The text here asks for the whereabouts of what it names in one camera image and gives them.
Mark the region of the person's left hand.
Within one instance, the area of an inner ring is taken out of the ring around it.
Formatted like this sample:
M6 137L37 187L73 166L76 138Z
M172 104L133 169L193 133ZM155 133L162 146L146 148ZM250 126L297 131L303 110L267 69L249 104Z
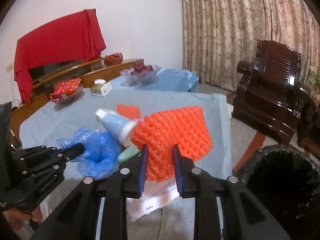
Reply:
M35 222L40 222L43 219L43 215L39 206L31 213L23 213L15 207L8 209L2 213L9 225L16 230L20 230L22 228L23 221L33 220Z

